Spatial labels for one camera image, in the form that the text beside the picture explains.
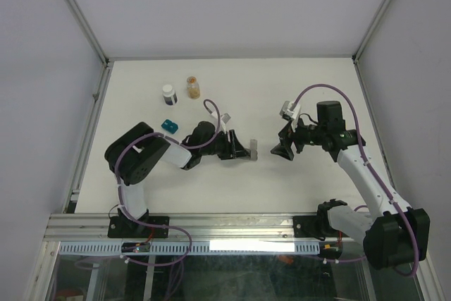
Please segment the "grey pill box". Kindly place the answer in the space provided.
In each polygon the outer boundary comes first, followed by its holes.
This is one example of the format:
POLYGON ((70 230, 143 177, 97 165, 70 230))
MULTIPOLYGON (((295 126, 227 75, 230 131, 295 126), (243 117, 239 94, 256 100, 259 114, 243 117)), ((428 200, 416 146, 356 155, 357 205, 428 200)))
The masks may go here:
POLYGON ((249 153, 250 159, 252 161, 256 161, 258 159, 258 142, 255 139, 251 139, 249 141, 249 153))

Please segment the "clear bottle with orange pills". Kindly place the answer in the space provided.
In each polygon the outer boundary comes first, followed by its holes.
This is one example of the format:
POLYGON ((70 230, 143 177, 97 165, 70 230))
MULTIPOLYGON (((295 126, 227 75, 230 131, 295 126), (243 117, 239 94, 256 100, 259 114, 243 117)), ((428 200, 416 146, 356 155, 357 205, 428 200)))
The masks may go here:
POLYGON ((200 88, 196 77, 190 76, 187 79, 187 95, 190 99, 200 98, 200 88))

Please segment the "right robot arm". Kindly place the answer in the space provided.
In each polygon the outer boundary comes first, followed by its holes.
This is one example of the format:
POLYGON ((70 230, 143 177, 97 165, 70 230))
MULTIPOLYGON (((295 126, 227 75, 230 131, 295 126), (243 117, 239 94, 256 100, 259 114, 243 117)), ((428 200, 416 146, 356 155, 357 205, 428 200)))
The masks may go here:
POLYGON ((321 147, 350 177, 369 215, 331 199, 318 205, 315 217, 302 223, 301 229, 321 241, 344 233, 363 247, 366 259, 378 270, 425 260, 430 228, 426 211, 413 209, 379 176, 359 132, 346 128, 340 102, 319 102, 316 109, 317 122, 306 125, 300 105, 286 101, 280 115, 287 124, 271 153, 292 161, 307 145, 321 147))

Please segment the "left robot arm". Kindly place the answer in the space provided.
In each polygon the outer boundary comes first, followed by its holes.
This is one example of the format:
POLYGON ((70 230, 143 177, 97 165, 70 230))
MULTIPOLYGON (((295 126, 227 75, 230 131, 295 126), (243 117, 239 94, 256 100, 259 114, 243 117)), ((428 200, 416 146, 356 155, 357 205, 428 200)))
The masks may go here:
POLYGON ((119 177, 120 203, 118 215, 110 218, 108 237, 145 238, 168 237, 168 216, 152 216, 144 202, 144 179, 159 161, 190 170, 203 156, 220 160, 257 160, 257 141, 244 147, 234 130, 216 131, 213 123, 201 121, 181 144, 154 132, 144 122, 138 123, 111 144, 104 155, 110 171, 119 177))

